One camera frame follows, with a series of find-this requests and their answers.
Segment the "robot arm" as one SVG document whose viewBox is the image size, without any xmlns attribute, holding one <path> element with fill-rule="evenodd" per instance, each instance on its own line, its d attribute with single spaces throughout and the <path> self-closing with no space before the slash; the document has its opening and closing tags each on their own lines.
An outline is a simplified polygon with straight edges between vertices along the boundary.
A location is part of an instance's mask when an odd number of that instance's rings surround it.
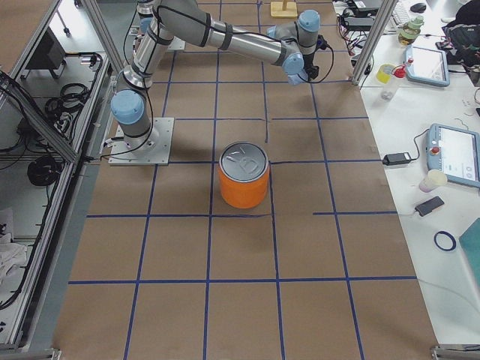
<svg viewBox="0 0 480 360">
<path fill-rule="evenodd" d="M 320 39 L 320 14 L 305 10 L 298 19 L 271 27 L 261 34 L 216 20 L 196 1 L 153 1 L 152 18 L 132 62 L 120 73 L 110 108 L 123 132 L 127 153 L 155 147 L 149 89 L 152 75 L 174 38 L 196 47 L 215 47 L 282 68 L 289 81 L 309 82 L 319 68 L 314 56 Z"/>
</svg>

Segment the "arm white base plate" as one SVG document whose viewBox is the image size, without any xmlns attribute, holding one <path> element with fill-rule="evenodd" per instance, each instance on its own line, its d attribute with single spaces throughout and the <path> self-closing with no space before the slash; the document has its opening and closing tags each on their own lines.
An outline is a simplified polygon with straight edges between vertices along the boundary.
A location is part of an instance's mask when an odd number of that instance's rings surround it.
<svg viewBox="0 0 480 360">
<path fill-rule="evenodd" d="M 167 166 L 173 138 L 174 118 L 154 117 L 153 130 L 144 136 L 131 138 L 124 135 L 120 125 L 115 135 L 122 137 L 112 145 L 111 166 Z"/>
</svg>

